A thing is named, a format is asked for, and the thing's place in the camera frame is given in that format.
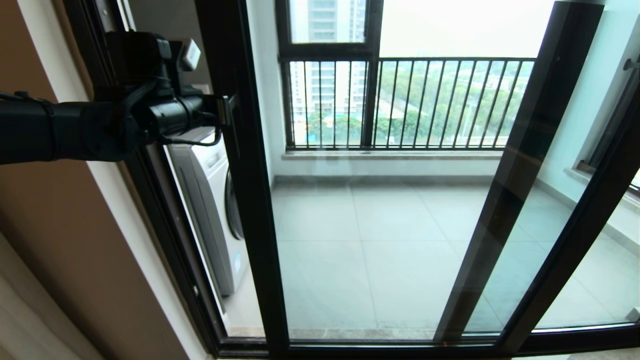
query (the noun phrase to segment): washing machine door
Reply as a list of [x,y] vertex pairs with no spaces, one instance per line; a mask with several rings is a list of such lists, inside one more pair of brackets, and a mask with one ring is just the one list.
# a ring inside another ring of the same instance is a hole
[[240,212],[238,212],[238,203],[236,201],[236,189],[229,170],[227,170],[227,180],[225,181],[225,211],[227,212],[229,229],[234,238],[244,240]]

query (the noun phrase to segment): sky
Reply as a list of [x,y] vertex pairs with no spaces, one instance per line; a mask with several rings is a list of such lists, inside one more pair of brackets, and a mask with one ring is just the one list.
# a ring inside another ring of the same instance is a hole
[[553,0],[388,0],[381,57],[535,58]]

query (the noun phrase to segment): tile floor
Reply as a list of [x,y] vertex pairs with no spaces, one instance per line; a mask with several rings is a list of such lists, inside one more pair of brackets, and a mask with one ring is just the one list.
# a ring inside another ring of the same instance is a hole
[[[432,337],[487,191],[486,185],[277,184],[272,200],[291,336]],[[532,191],[467,331],[503,328],[570,213]],[[257,309],[250,280],[225,299],[235,309],[228,312],[233,326],[261,327],[259,311],[249,309]],[[538,327],[622,322],[639,297],[638,254],[601,234]]]

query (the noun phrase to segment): robotic arm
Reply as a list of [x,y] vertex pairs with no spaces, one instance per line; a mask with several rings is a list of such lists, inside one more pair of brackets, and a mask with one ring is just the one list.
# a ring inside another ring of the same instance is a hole
[[167,41],[152,33],[108,33],[117,86],[96,88],[93,102],[53,104],[26,92],[0,92],[0,164],[58,159],[120,161],[137,147],[195,127],[230,124],[226,97],[204,95],[182,84],[193,70],[195,43]]

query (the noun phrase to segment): balcony railing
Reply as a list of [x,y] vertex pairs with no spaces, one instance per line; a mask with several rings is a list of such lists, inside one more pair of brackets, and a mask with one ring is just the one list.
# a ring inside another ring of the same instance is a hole
[[534,61],[381,58],[374,99],[365,61],[291,61],[287,148],[501,150]]

